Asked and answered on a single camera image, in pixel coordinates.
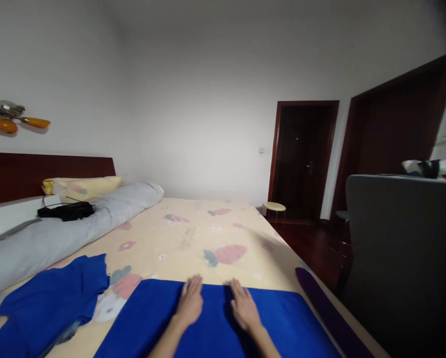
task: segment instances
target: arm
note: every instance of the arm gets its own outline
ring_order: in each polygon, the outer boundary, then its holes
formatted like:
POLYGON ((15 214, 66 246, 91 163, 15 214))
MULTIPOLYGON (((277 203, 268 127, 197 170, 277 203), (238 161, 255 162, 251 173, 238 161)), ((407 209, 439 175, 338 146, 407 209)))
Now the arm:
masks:
POLYGON ((264 358, 281 358, 268 331, 261 323, 258 308, 249 290, 245 287, 242 288, 236 279, 230 281, 230 286, 234 295, 231 306, 236 321, 253 338, 264 358))
POLYGON ((172 358, 186 329, 196 322, 203 308, 201 287, 203 278, 195 275, 183 286, 178 309, 167 329, 148 356, 149 358, 172 358))

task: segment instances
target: black bag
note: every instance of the black bag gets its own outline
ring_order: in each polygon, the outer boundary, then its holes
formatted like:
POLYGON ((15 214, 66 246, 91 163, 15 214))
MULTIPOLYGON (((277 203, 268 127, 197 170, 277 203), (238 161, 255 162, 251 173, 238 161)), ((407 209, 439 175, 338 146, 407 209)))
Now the black bag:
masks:
POLYGON ((62 221, 74 221, 91 216, 95 211, 93 206, 87 201, 79 201, 77 203, 65 204, 56 208, 50 209, 44 207, 37 210, 39 217, 56 217, 61 218, 62 221))

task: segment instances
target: wooden headboard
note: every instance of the wooden headboard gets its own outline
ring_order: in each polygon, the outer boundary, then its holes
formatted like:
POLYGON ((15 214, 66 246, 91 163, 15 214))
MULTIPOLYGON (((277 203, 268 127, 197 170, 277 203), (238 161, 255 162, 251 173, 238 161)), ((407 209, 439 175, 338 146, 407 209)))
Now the wooden headboard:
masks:
POLYGON ((48 178, 114 175, 112 158, 0 153, 0 203, 43 195, 48 178))

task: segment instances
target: dark wooden door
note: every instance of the dark wooden door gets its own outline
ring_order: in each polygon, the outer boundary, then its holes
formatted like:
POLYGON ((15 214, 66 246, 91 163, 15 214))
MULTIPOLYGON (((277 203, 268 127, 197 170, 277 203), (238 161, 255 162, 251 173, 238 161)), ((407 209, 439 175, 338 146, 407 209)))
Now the dark wooden door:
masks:
POLYGON ((405 174, 402 162, 428 160, 446 105, 446 55, 351 100, 332 219, 346 210, 353 174, 405 174))
POLYGON ((333 105, 284 106, 272 201, 286 206, 286 219, 318 220, 332 144, 333 105))

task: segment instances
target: bed sheet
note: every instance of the bed sheet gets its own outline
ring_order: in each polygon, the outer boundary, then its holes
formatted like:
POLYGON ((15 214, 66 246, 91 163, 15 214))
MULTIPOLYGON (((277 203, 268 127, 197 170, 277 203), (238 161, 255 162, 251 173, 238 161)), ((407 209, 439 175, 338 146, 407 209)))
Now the bed sheet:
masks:
MULTIPOLYGON (((92 321, 79 327, 69 342, 56 346, 49 358, 93 357, 123 305, 144 279, 185 281, 199 273, 204 283, 224 284, 236 277, 247 287, 298 292, 314 311, 294 272, 296 267, 309 268, 264 217, 244 202, 164 198, 48 269, 64 267, 82 255, 103 253, 107 254, 107 272, 111 275, 109 289, 99 297, 92 321)), ((326 286, 316 280, 374 356, 386 356, 326 286)), ((0 303, 26 281, 0 292, 0 303)), ((5 318, 0 317, 0 327, 4 322, 5 318)))

